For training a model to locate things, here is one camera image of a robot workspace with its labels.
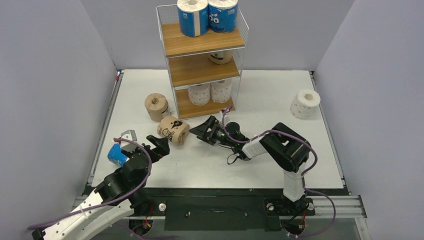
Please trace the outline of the brown cartoon printed roll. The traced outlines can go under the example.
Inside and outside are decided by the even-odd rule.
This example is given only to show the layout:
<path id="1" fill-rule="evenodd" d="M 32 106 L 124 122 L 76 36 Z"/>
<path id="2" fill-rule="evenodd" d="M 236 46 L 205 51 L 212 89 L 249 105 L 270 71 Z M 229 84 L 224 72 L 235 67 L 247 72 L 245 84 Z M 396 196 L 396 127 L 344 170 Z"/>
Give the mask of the brown cartoon printed roll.
<path id="1" fill-rule="evenodd" d="M 176 146 L 184 144 L 189 135 L 190 125 L 171 115 L 164 117 L 158 127 L 157 134 L 168 140 Z"/>

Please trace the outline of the white dotted roll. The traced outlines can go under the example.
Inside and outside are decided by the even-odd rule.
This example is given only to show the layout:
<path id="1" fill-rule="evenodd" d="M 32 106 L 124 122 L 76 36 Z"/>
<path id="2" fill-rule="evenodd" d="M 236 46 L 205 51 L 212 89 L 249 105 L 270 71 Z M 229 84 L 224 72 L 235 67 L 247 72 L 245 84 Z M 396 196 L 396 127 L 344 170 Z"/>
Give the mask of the white dotted roll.
<path id="1" fill-rule="evenodd" d="M 232 80 L 224 79 L 210 84 L 210 97 L 214 103 L 226 103 L 231 97 Z"/>
<path id="2" fill-rule="evenodd" d="M 188 88 L 190 102 L 196 106 L 206 105 L 211 99 L 210 87 L 209 83 L 190 86 Z"/>

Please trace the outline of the white wire wooden shelf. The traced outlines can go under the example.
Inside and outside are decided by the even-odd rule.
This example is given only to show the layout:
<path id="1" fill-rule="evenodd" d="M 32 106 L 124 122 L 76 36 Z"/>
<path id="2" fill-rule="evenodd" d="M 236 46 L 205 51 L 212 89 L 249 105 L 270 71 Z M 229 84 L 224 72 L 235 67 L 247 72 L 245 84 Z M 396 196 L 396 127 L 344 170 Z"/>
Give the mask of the white wire wooden shelf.
<path id="1" fill-rule="evenodd" d="M 230 33 L 209 30 L 203 36 L 188 37 L 180 31 L 176 4 L 156 7 L 158 29 L 166 59 L 168 77 L 179 119 L 190 119 L 217 114 L 228 105 L 237 105 L 248 43 L 249 26 L 240 9 L 236 28 Z M 223 65 L 209 60 L 212 52 L 233 50 L 231 60 Z M 231 97 L 225 103 L 210 100 L 205 105 L 194 105 L 189 100 L 188 88 L 231 79 Z"/>

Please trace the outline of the brown paper roll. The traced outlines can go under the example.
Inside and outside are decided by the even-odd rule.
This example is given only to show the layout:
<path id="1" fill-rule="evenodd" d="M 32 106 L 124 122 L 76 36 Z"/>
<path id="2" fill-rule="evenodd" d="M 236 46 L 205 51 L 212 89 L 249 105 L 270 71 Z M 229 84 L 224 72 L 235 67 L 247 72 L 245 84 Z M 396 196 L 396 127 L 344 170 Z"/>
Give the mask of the brown paper roll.
<path id="1" fill-rule="evenodd" d="M 233 57 L 233 50 L 222 50 L 211 52 L 208 55 L 209 60 L 217 65 L 227 64 Z"/>

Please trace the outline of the blue white roll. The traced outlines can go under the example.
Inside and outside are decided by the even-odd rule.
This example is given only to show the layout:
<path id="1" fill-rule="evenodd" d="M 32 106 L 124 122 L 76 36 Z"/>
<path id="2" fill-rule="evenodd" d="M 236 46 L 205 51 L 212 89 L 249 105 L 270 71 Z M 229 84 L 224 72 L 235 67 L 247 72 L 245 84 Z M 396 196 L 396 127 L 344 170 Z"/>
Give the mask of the blue white roll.
<path id="1" fill-rule="evenodd" d="M 199 37 L 209 30 L 207 0 L 178 0 L 177 11 L 180 31 L 187 37 Z"/>
<path id="2" fill-rule="evenodd" d="M 230 33 L 237 26 L 238 0 L 209 0 L 209 28 L 217 33 Z"/>

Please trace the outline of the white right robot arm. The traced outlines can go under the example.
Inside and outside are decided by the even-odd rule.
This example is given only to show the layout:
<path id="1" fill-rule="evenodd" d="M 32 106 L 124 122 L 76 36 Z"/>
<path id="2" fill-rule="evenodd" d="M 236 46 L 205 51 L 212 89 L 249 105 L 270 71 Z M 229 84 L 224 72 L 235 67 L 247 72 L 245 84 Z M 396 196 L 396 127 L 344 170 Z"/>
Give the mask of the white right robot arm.
<path id="1" fill-rule="evenodd" d="M 223 124 L 210 116 L 189 132 L 212 146 L 218 143 L 230 148 L 236 159 L 249 161 L 260 155 L 269 155 L 283 169 L 283 209 L 288 214 L 295 214 L 309 206 L 302 173 L 309 159 L 310 144 L 287 125 L 278 122 L 270 132 L 248 138 L 242 134 L 237 122 Z"/>

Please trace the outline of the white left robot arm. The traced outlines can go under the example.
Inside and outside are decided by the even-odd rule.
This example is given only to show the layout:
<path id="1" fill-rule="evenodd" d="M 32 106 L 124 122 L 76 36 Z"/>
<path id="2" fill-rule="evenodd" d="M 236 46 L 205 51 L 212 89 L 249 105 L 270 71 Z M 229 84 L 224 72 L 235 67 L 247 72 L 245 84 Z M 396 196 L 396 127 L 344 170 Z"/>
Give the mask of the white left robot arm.
<path id="1" fill-rule="evenodd" d="M 114 138 L 108 152 L 118 168 L 108 174 L 70 213 L 29 226 L 34 240 L 90 240 L 124 217 L 149 209 L 144 191 L 152 166 L 170 153 L 169 140 L 148 135 L 150 144 Z"/>

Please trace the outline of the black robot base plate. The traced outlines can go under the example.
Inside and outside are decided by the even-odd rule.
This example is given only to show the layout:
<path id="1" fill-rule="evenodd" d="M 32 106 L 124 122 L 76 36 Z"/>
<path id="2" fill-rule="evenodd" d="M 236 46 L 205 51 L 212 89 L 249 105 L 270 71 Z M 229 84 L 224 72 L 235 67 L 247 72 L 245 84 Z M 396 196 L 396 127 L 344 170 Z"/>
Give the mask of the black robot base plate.
<path id="1" fill-rule="evenodd" d="M 165 231 L 267 232 L 304 229 L 306 219 L 327 218 L 333 224 L 346 214 L 344 190 L 314 189 L 298 203 L 280 188 L 144 188 L 141 204 L 117 219 L 146 237 L 164 222 Z"/>

